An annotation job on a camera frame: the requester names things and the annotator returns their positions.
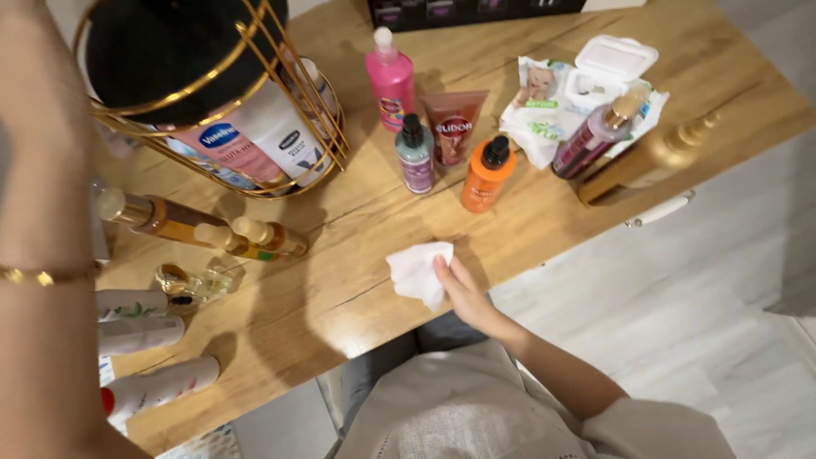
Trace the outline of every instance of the wooden table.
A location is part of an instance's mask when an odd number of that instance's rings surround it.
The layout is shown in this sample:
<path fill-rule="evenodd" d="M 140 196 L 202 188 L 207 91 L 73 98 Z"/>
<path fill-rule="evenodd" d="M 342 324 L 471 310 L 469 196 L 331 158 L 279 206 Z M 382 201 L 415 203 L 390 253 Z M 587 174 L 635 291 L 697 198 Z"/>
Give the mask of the wooden table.
<path fill-rule="evenodd" d="M 165 261 L 190 270 L 225 265 L 240 283 L 220 301 L 177 311 L 188 323 L 178 345 L 115 358 L 118 376 L 201 353 L 224 366 L 210 389 L 128 421 L 130 437 L 151 454 L 431 319 L 421 301 L 394 294 L 384 259 L 390 253 L 451 241 L 486 290 L 816 125 L 813 108 L 713 0 L 652 0 L 636 9 L 398 34 L 397 45 L 415 63 L 419 91 L 490 89 L 472 145 L 495 134 L 499 114 L 516 93 L 517 56 L 570 62 L 600 33 L 635 38 L 660 51 L 645 79 L 672 93 L 662 122 L 725 104 L 722 127 L 703 159 L 631 201 L 585 208 L 564 181 L 535 170 L 522 155 L 494 210 L 473 215 L 459 204 L 464 166 L 443 171 L 424 196 L 402 184 L 393 134 L 379 126 L 363 65 L 373 46 L 366 3 L 333 0 L 292 20 L 289 30 L 301 53 L 331 80 L 346 110 L 353 149 L 347 172 L 279 203 L 241 198 L 152 151 L 104 173 L 116 176 L 114 183 L 127 181 L 135 193 L 159 194 L 229 218 L 280 221 L 313 241 L 303 260 L 265 264 L 119 232 L 100 288 L 147 287 Z"/>

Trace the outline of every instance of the sleeve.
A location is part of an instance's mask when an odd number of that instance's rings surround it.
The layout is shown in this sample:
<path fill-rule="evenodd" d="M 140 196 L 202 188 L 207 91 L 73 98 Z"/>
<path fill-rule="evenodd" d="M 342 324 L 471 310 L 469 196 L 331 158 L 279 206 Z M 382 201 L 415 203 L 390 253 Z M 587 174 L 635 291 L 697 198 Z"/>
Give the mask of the sleeve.
<path fill-rule="evenodd" d="M 713 417 L 676 403 L 619 399 L 581 437 L 622 459 L 736 459 Z"/>

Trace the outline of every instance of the orange pump bottle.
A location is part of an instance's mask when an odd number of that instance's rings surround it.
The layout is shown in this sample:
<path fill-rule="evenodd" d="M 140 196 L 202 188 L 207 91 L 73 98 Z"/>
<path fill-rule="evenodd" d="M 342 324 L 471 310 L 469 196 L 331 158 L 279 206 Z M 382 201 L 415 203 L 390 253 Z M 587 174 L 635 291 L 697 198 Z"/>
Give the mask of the orange pump bottle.
<path fill-rule="evenodd" d="M 485 212 L 499 197 L 504 181 L 516 167 L 516 154 L 505 136 L 479 144 L 470 158 L 462 189 L 462 205 L 470 212 Z"/>

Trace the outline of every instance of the hand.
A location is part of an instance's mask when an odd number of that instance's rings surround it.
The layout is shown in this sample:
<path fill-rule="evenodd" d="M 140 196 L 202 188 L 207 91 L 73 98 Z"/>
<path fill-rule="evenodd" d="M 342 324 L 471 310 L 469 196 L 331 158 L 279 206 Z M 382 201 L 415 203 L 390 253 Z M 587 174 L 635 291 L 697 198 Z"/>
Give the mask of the hand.
<path fill-rule="evenodd" d="M 496 337 L 501 327 L 514 323 L 487 300 L 473 276 L 456 256 L 450 261 L 450 268 L 445 257 L 438 256 L 433 261 L 433 270 L 448 292 L 454 312 L 462 322 L 490 337 Z"/>

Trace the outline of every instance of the gold bracelet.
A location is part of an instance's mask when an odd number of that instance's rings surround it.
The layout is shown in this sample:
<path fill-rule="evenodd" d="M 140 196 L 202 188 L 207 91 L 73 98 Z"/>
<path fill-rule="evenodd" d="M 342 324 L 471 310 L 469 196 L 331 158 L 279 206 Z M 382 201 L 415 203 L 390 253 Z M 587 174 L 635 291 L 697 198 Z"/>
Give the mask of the gold bracelet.
<path fill-rule="evenodd" d="M 35 284 L 43 287 L 54 285 L 55 283 L 68 283 L 74 281 L 93 281 L 96 274 L 96 268 L 92 265 L 85 270 L 76 271 L 36 271 L 36 270 L 18 270 L 17 268 L 9 268 L 0 265 L 0 279 L 5 279 L 17 285 Z"/>

